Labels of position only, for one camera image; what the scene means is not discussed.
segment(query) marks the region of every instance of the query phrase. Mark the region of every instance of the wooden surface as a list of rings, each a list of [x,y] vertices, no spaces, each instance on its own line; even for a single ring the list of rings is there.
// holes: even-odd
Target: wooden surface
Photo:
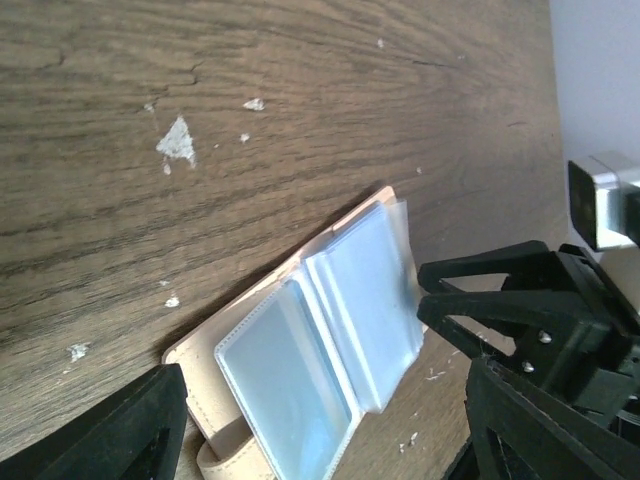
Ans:
[[[0,32],[0,458],[157,364],[375,182],[408,199],[418,262],[564,238],[545,2],[6,0]],[[165,175],[178,115],[197,165]],[[466,435],[452,352],[428,337],[337,479],[442,473]],[[177,478],[201,443],[189,424]]]

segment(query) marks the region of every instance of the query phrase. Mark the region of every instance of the chipped paint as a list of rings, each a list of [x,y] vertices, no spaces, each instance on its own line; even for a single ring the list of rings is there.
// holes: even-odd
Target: chipped paint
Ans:
[[[89,351],[89,345],[91,345],[91,342],[76,343],[67,347],[67,352],[71,354],[71,363],[77,362],[84,357]]]
[[[447,373],[447,372],[438,372],[435,375],[432,374],[430,377],[426,377],[425,380],[427,380],[428,382],[432,382],[433,380],[439,379],[445,373]]]
[[[164,173],[166,175],[171,173],[171,167],[167,159],[177,160],[184,158],[189,162],[191,168],[195,168],[196,152],[193,148],[193,138],[189,134],[189,127],[182,115],[178,115],[167,134],[158,142],[156,151],[162,153],[165,157]]]
[[[247,110],[253,110],[254,112],[261,112],[265,108],[264,100],[262,100],[261,98],[253,98],[248,102],[245,102],[242,106]]]
[[[167,308],[176,308],[176,307],[180,306],[180,299],[174,293],[173,295],[171,295],[169,297],[169,299],[166,302],[164,302],[164,306],[167,307]]]

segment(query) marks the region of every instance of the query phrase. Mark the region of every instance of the silver metal part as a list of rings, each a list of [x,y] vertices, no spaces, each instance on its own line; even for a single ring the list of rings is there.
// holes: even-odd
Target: silver metal part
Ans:
[[[640,249],[605,252],[600,259],[600,266],[640,317]]]
[[[544,330],[540,330],[540,333],[538,333],[538,340],[540,341],[540,343],[544,343],[545,345],[551,343],[551,335],[549,335],[547,332],[545,332]]]
[[[626,235],[625,197],[640,188],[640,163],[616,152],[591,155],[571,163],[586,174],[570,175],[569,180],[571,217],[576,230],[583,237],[590,237],[585,240],[594,250],[634,246]],[[578,185],[577,180],[584,183],[589,178],[593,198],[585,198],[585,186]]]
[[[524,370],[525,373],[533,373],[535,368],[529,362],[522,362],[522,370]]]

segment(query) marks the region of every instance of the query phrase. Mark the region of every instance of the open card holder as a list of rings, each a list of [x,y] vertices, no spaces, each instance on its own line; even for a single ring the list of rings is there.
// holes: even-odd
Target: open card holder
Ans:
[[[384,187],[171,347],[206,480],[328,480],[423,343],[406,204]]]

